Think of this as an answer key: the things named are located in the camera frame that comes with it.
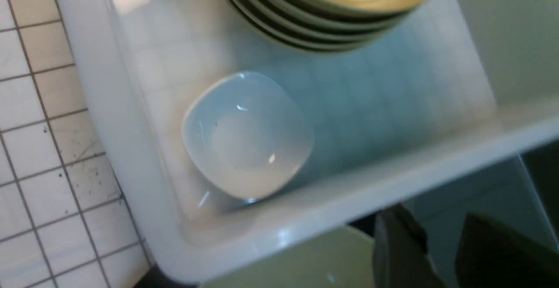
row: white tray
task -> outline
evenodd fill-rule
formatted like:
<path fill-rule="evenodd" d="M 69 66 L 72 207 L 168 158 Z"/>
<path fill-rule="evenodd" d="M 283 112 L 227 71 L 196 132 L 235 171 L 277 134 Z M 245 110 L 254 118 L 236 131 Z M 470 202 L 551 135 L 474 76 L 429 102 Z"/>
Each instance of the white tray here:
<path fill-rule="evenodd" d="M 243 206 L 207 182 L 180 140 L 190 103 L 235 71 L 272 77 L 314 125 L 287 190 L 383 158 L 495 108 L 456 0 L 431 0 L 358 51 L 312 55 L 256 34 L 226 0 L 112 0 L 132 83 L 188 219 Z"/>

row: white tile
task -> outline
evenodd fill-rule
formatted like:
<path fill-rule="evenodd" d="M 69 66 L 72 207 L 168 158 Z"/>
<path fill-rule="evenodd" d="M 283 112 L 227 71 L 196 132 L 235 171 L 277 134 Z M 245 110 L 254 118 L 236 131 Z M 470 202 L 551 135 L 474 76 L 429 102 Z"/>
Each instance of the white tile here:
<path fill-rule="evenodd" d="M 101 263 L 110 286 L 115 288 L 132 288 L 149 270 L 139 244 L 104 258 Z"/>
<path fill-rule="evenodd" d="M 0 243 L 2 288 L 21 288 L 48 278 L 48 268 L 33 232 Z"/>
<path fill-rule="evenodd" d="M 82 209 L 120 197 L 120 189 L 106 156 L 88 159 L 67 169 Z"/>
<path fill-rule="evenodd" d="M 54 274 L 95 258 L 79 215 L 38 229 L 38 236 Z"/>
<path fill-rule="evenodd" d="M 8 0 L 0 0 L 0 30 L 10 29 L 14 26 L 14 18 Z"/>
<path fill-rule="evenodd" d="M 35 79 L 48 117 L 86 108 L 76 67 L 40 73 Z"/>
<path fill-rule="evenodd" d="M 29 73 L 17 31 L 0 33 L 0 79 Z"/>
<path fill-rule="evenodd" d="M 37 226 L 78 211 L 62 169 L 23 180 L 20 185 Z"/>
<path fill-rule="evenodd" d="M 28 213 L 15 183 L 0 187 L 0 226 L 0 239 L 31 228 Z"/>
<path fill-rule="evenodd" d="M 19 127 L 44 118 L 31 77 L 0 83 L 0 129 Z"/>
<path fill-rule="evenodd" d="M 0 184 L 14 180 L 12 169 L 8 163 L 8 157 L 4 151 L 4 147 L 0 145 Z"/>
<path fill-rule="evenodd" d="M 87 111 L 54 119 L 50 125 L 64 163 L 78 161 L 104 150 Z"/>
<path fill-rule="evenodd" d="M 34 72 L 74 62 L 60 22 L 22 29 L 21 36 Z"/>
<path fill-rule="evenodd" d="M 46 123 L 6 132 L 4 140 L 20 178 L 60 166 Z"/>
<path fill-rule="evenodd" d="M 116 201 L 84 214 L 99 255 L 138 241 L 124 201 Z"/>
<path fill-rule="evenodd" d="M 42 284 L 32 286 L 31 288 L 54 288 L 54 282 L 52 280 L 48 280 Z"/>
<path fill-rule="evenodd" d="M 99 263 L 87 264 L 56 278 L 59 288 L 106 288 Z"/>
<path fill-rule="evenodd" d="M 10 0 L 18 26 L 59 19 L 54 0 Z"/>

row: black object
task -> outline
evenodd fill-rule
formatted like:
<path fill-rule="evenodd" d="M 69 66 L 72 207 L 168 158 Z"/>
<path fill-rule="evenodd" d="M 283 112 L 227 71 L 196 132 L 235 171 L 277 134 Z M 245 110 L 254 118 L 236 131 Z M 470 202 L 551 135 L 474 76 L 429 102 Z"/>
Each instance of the black object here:
<path fill-rule="evenodd" d="M 401 205 L 376 214 L 376 288 L 444 288 L 427 258 L 427 233 Z"/>
<path fill-rule="evenodd" d="M 559 287 L 559 254 L 481 214 L 466 216 L 455 270 L 461 288 Z"/>
<path fill-rule="evenodd" d="M 196 288 L 198 285 L 178 284 L 167 278 L 156 265 L 145 274 L 134 288 Z"/>

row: green plate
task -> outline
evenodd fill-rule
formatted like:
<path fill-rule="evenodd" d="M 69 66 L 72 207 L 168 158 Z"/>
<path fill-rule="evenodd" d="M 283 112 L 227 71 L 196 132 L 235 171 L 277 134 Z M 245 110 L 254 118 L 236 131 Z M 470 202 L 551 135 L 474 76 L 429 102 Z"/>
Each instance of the green plate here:
<path fill-rule="evenodd" d="M 200 288 L 374 288 L 374 240 L 343 227 L 287 248 Z"/>
<path fill-rule="evenodd" d="M 305 50 L 311 51 L 349 51 L 351 49 L 362 47 L 367 42 L 357 41 L 353 43 L 340 43 L 336 41 L 317 40 L 302 34 L 295 33 L 290 29 L 275 24 L 267 16 L 262 14 L 255 8 L 248 0 L 231 0 L 234 2 L 235 7 L 241 10 L 246 17 L 248 17 L 254 24 L 258 25 L 260 29 L 264 29 L 267 33 L 273 34 L 276 38 L 282 39 L 292 45 L 302 47 Z"/>
<path fill-rule="evenodd" d="M 396 25 L 409 13 L 407 11 L 395 15 L 348 21 L 340 16 L 316 11 L 313 7 L 299 0 L 268 0 L 268 2 L 300 23 L 337 34 L 363 35 L 363 33 L 367 34 L 374 30 L 385 29 Z"/>
<path fill-rule="evenodd" d="M 369 38 L 375 36 L 375 33 L 377 32 L 377 30 L 372 30 L 369 33 L 361 34 L 337 34 L 332 31 L 319 29 L 304 21 L 297 21 L 295 18 L 286 15 L 285 12 L 279 10 L 268 0 L 249 0 L 249 2 L 275 23 L 294 31 L 295 33 L 318 40 L 341 42 L 363 41 L 369 40 Z"/>

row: dark object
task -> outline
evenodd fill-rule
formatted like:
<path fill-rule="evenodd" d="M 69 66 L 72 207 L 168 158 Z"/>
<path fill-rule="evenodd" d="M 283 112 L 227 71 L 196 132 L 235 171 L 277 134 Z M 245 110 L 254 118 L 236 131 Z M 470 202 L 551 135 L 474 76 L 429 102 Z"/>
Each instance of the dark object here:
<path fill-rule="evenodd" d="M 559 254 L 479 214 L 466 216 L 455 270 L 461 288 L 559 287 Z"/>
<path fill-rule="evenodd" d="M 559 233 L 559 141 L 522 156 L 555 233 Z"/>
<path fill-rule="evenodd" d="M 173 282 L 154 266 L 145 274 L 134 288 L 196 288 L 198 285 L 184 285 Z"/>
<path fill-rule="evenodd" d="M 373 272 L 376 288 L 444 288 L 427 259 L 427 233 L 401 205 L 375 220 Z"/>

